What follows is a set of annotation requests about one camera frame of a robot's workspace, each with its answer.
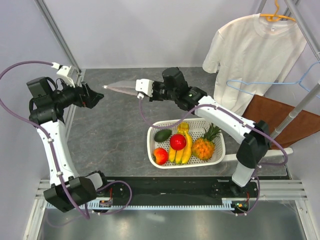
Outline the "clear zip top bag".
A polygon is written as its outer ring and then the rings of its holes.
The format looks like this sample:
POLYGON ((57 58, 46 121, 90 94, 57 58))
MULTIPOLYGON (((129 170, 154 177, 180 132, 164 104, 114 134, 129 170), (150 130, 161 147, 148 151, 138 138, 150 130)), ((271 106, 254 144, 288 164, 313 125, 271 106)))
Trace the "clear zip top bag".
POLYGON ((131 96, 136 96, 136 81, 135 80, 121 80, 113 83, 108 83, 103 86, 104 89, 123 93, 131 96))

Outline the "yellow banana bunch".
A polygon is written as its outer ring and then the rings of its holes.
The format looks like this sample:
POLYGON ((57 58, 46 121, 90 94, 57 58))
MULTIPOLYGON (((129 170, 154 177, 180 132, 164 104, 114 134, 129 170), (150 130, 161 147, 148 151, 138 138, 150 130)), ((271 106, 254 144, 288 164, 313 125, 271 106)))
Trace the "yellow banana bunch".
POLYGON ((186 122, 182 122, 177 127, 177 133, 182 134, 186 139, 186 146, 182 150, 174 150, 169 147, 168 151, 168 160, 170 162, 175 162, 176 164, 186 164, 192 155, 192 144, 193 140, 192 137, 189 135, 189 124, 186 122))

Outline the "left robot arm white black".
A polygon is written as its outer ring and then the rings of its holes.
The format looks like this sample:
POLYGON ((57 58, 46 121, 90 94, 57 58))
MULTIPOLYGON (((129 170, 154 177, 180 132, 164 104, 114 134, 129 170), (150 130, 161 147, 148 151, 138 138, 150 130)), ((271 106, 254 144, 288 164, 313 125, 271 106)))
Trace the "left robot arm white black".
POLYGON ((72 162, 66 139, 65 108, 74 105, 94 108, 104 98, 90 89, 86 82, 69 86, 62 82, 59 90, 49 77, 27 82, 32 95, 29 120, 41 137, 50 170, 50 188, 44 191, 45 200, 63 213, 106 196, 110 185, 101 171, 80 176, 72 162))

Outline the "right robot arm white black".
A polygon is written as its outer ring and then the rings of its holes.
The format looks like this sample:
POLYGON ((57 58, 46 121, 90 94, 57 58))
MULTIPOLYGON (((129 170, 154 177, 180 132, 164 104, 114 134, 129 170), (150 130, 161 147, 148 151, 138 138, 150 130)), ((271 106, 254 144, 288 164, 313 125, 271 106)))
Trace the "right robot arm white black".
POLYGON ((247 191, 247 183, 271 145, 267 138, 269 127, 264 121, 255 123, 220 106, 204 90, 189 86, 178 67, 162 72, 163 81, 143 80, 136 89, 141 90, 150 101, 173 101, 181 110, 204 118, 229 134, 240 147, 238 161, 229 191, 235 197, 247 191))

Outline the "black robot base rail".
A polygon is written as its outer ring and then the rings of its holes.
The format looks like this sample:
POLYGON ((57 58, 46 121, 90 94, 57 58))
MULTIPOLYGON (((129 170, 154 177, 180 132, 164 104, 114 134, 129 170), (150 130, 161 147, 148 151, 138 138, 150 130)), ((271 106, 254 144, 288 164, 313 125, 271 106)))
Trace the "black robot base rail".
POLYGON ((222 199, 246 201, 258 196, 254 181, 239 187, 230 177, 224 176, 127 176, 114 180, 108 180, 111 186, 99 191, 97 196, 111 197, 116 206, 125 205, 130 194, 130 207, 219 205, 222 199))

